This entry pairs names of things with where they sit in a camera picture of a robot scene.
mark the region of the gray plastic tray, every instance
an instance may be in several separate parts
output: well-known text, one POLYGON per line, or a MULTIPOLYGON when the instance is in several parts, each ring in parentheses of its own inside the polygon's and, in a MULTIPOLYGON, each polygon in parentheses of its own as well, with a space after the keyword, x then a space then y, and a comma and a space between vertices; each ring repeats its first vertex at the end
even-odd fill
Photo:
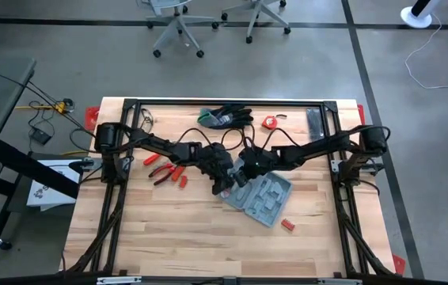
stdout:
MULTIPOLYGON (((230 173, 235 173, 243 165, 238 158, 234 162, 230 173)), ((230 191, 221 192, 219 197, 229 205, 244 210, 245 214, 261 222, 265 226, 273 227, 293 189, 292 183, 275 173, 250 180, 244 187, 234 184, 230 191)))

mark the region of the red pliers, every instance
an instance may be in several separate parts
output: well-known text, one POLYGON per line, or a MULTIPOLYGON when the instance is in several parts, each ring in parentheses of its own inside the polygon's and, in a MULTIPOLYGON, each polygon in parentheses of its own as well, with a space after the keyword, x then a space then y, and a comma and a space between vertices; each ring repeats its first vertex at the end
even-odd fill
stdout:
POLYGON ((154 171, 152 171, 152 172, 148 175, 148 177, 149 177, 149 178, 152 178, 152 177, 154 177, 154 175, 156 175, 157 173, 160 173, 162 170, 167 169, 167 170, 168 170, 168 173, 167 173, 166 175, 164 175, 163 177, 161 177, 161 179, 156 180, 156 181, 154 182, 154 186, 155 186, 155 185, 159 185, 160 183, 166 181, 166 180, 171 176, 171 174, 173 174, 173 173, 175 172, 175 169, 176 169, 176 168, 177 168, 177 167, 176 167, 175 165, 173 165, 173 164, 171 164, 171 163, 168 162, 168 163, 166 163, 165 165, 161 165, 161 166, 157 167, 156 169, 154 169, 154 171))

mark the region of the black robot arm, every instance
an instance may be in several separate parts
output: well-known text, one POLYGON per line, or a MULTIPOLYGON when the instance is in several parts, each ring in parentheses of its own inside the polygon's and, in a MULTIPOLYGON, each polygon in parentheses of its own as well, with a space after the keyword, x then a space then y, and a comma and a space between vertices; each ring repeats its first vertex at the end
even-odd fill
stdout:
POLYGON ((273 146, 265 150, 257 146, 246 146, 240 152, 244 165, 233 177, 243 187, 249 179, 264 175, 273 170, 292 170, 302 166, 307 160, 334 153, 349 151, 353 156, 348 160, 349 165, 340 165, 346 173, 359 169, 370 158, 379 157, 387 151, 386 137, 383 128, 376 126, 358 126, 349 131, 339 131, 327 138, 310 142, 303 146, 273 146), (360 144, 352 142, 350 136, 360 134, 360 144))
POLYGON ((132 147, 166 156, 176 165, 197 167, 202 174, 207 174, 215 181, 212 187, 214 195, 233 186, 233 180, 227 173, 233 167, 233 160, 222 144, 214 142, 202 147, 201 142, 170 142, 141 128, 131 128, 121 123, 97 126, 94 148, 103 158, 102 182, 119 183, 127 179, 124 169, 130 162, 124 162, 119 154, 132 147), (117 146, 118 136, 122 133, 129 137, 129 142, 117 146))

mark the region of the wooden tabletop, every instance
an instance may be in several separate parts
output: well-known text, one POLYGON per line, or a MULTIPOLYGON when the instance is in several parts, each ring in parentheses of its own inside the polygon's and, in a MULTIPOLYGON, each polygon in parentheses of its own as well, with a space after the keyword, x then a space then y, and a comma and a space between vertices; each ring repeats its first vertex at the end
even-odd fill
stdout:
MULTIPOLYGON (((97 123, 118 122, 123 99, 103 98, 97 123)), ((360 124, 354 100, 336 102, 342 129, 360 124)), ((197 124, 196 118, 202 106, 142 107, 147 108, 154 117, 152 132, 163 139, 177 140, 188 128, 198 127, 211 141, 221 140, 223 131, 197 124)), ((268 130, 260 126, 263 118, 280 113, 287 115, 287 118, 279 120, 279 127, 286 130, 297 143, 308 143, 306 108, 253 107, 256 144, 262 146, 268 135, 268 130)), ((239 140, 237 132, 230 132, 224 144, 231 147, 239 140)), ((195 131, 189 132, 182 141, 206 144, 201 134, 195 131)), ((268 145, 289 144, 288 139, 279 132, 271 137, 268 145)), ((241 149, 231 151, 233 159, 241 149)), ((280 222, 267 228, 223 203, 211 194, 213 181, 195 167, 185 170, 188 184, 183 190, 171 180, 153 186, 153 181, 147 176, 153 166, 142 163, 151 154, 140 149, 134 152, 114 272, 127 269, 128 275, 140 276, 331 277, 333 272, 345 275, 328 159, 325 156, 307 161, 296 170, 277 172, 294 185, 279 219, 289 219, 296 225, 291 233, 280 222)), ((365 175, 362 179, 374 182, 372 177, 365 175)), ((105 187, 98 180, 80 187, 64 251, 67 267, 74 264, 96 237, 105 187)), ((378 195, 372 187, 364 184, 354 190, 363 237, 382 263, 393 271, 378 195)), ((354 242, 350 244, 353 261, 358 268, 354 242)), ((106 241, 101 266, 107 248, 106 241)))

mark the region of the gray floor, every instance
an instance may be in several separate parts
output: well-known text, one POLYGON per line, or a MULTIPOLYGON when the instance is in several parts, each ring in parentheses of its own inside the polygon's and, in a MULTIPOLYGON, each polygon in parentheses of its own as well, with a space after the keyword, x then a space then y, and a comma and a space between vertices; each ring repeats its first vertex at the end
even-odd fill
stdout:
MULTIPOLYGON (((414 1, 349 2, 356 23, 400 24, 398 13, 414 1)), ((241 0, 194 0, 189 9, 191 14, 219 17, 220 9, 236 3, 241 0)), ((442 1, 436 13, 448 24, 448 1, 442 1)), ((293 22, 345 22, 340 0, 290 0, 282 14, 293 22)), ((0 0, 0 17, 144 20, 149 15, 148 7, 137 6, 135 0, 0 0)), ((230 21, 247 19, 247 13, 230 15, 230 21)), ((270 21, 264 15, 261 20, 270 21)), ((244 41, 246 28, 191 28, 206 53, 204 59, 195 57, 183 37, 172 40, 155 59, 151 46, 162 30, 0 25, 0 53, 38 60, 33 81, 54 97, 72 98, 80 121, 85 107, 99 105, 105 96, 352 98, 366 106, 346 29, 293 28, 284 36, 281 28, 255 28, 249 46, 244 41)), ((382 122, 393 131, 390 151, 425 277, 448 280, 448 89, 422 89, 404 66, 407 55, 431 32, 371 29, 359 30, 358 37, 382 122)), ((426 85, 448 85, 448 31, 438 33, 410 64, 426 85)), ((34 99, 26 92, 19 105, 34 99)), ((14 112, 1 137, 27 151, 31 115, 14 112)), ((55 137, 33 149, 52 154, 74 150, 68 139, 73 126, 61 117, 53 123, 55 137)), ((78 141, 89 143, 84 136, 78 141)), ((406 257, 384 175, 379 186, 392 250, 406 257)), ((68 221, 34 215, 19 224, 13 250, 0 251, 0 276, 56 271, 68 221), (47 221, 56 225, 49 235, 31 230, 47 221), (39 252, 44 253, 42 261, 35 260, 39 252)))

